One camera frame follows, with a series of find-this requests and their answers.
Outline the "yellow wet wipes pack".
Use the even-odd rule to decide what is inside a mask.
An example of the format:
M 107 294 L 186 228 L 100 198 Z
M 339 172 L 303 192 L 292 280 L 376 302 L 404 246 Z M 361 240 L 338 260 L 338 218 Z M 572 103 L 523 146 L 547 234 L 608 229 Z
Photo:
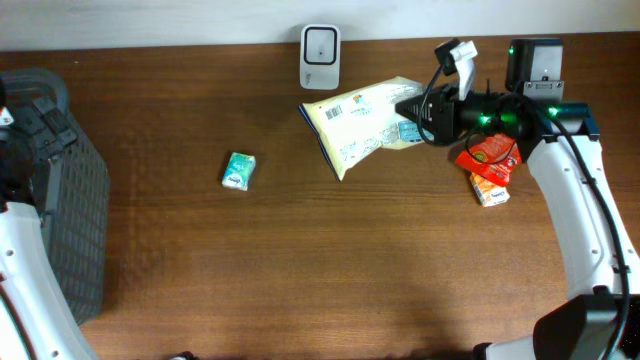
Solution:
M 315 103 L 299 111 L 316 135 L 336 178 L 377 149 L 402 150 L 423 141 L 417 125 L 399 115 L 395 105 L 422 94 L 425 86 L 403 77 Z

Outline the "red snack packet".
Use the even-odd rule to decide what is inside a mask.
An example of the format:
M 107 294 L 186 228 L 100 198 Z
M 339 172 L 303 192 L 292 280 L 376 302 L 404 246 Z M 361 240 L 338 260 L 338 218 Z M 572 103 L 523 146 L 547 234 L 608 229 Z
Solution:
M 514 169 L 522 163 L 517 142 L 503 134 L 487 137 L 480 143 L 465 144 L 455 164 L 501 187 L 511 183 Z

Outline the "orange white small packet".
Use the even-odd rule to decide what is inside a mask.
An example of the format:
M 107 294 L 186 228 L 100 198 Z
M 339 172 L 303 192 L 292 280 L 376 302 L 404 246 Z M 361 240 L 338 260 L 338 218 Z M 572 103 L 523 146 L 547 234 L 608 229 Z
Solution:
M 510 199 L 510 194 L 505 187 L 495 185 L 475 173 L 470 174 L 469 180 L 483 207 L 500 205 Z

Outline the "teal tissue pack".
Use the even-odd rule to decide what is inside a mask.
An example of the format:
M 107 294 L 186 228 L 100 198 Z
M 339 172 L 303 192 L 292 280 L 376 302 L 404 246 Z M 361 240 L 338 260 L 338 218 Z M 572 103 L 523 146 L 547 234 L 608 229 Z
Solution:
M 254 156 L 233 152 L 223 174 L 221 184 L 226 188 L 247 191 L 255 168 L 256 158 Z

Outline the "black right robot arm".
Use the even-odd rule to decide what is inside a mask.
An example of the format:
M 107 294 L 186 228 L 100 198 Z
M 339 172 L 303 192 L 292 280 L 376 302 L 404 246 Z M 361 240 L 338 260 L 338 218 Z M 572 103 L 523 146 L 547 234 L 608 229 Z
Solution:
M 543 193 L 561 249 L 567 302 L 540 318 L 530 336 L 482 343 L 475 359 L 635 359 L 639 355 L 639 254 L 603 168 L 600 131 L 584 103 L 563 98 L 563 44 L 518 38 L 508 49 L 503 92 L 473 90 L 472 42 L 451 39 L 435 51 L 437 74 L 399 102 L 422 140 L 451 146 L 474 135 L 513 139 Z

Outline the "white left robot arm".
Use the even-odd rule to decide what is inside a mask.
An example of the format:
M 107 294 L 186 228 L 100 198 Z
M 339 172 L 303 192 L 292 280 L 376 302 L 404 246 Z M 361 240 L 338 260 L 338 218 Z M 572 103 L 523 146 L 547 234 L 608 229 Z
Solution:
M 2 72 L 2 358 L 95 358 L 80 327 L 102 310 L 110 185 L 65 82 Z

